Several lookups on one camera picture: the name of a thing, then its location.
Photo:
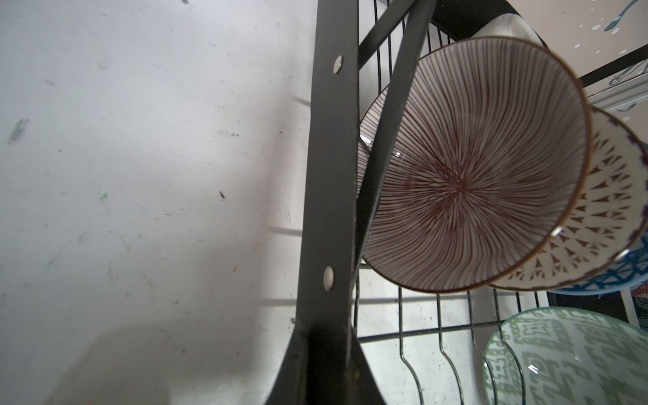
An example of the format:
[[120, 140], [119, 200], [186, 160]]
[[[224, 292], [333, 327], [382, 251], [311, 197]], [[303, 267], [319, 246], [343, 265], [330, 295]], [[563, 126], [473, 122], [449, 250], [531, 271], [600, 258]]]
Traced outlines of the white ceramic bowl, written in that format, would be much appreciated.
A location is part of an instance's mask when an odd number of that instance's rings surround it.
[[495, 17], [473, 34], [472, 38], [486, 36], [511, 37], [543, 47], [543, 42], [537, 32], [520, 15], [515, 15], [514, 13], [504, 13]]

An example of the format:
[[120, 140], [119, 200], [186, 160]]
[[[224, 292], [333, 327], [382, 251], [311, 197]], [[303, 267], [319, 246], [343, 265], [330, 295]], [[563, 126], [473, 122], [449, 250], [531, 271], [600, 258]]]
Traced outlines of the blue patterned bowl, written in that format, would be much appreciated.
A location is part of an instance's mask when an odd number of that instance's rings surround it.
[[577, 283], [554, 290], [553, 294], [587, 296], [607, 295], [635, 287], [647, 280], [647, 232], [629, 251], [605, 272]]

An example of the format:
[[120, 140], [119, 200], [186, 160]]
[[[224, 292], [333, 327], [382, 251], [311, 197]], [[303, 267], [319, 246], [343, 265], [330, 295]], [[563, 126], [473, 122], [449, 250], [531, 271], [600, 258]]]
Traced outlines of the grey green patterned bowl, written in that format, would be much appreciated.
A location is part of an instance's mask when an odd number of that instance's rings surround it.
[[502, 323], [484, 351], [489, 404], [645, 404], [647, 333], [568, 307]]

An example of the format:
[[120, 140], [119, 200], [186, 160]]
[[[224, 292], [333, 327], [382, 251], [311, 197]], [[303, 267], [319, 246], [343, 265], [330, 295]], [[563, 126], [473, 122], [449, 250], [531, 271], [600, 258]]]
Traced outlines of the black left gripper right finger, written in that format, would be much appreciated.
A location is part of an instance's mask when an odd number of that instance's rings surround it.
[[349, 350], [349, 404], [386, 404], [354, 332]]

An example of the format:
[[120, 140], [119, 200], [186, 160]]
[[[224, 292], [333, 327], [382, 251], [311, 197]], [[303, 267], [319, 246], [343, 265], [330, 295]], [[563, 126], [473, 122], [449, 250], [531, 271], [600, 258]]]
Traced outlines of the white brown patterned bowl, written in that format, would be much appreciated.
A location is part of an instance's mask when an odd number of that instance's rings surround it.
[[592, 155], [582, 195], [553, 238], [495, 288], [559, 290], [625, 256], [647, 227], [647, 151], [616, 117], [592, 110]]

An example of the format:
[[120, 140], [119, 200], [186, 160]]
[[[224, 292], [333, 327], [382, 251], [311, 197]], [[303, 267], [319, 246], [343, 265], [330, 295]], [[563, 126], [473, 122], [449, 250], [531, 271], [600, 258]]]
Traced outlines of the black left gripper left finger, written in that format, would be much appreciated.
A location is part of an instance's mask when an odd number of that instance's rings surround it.
[[266, 405], [304, 405], [308, 376], [308, 333], [293, 330]]

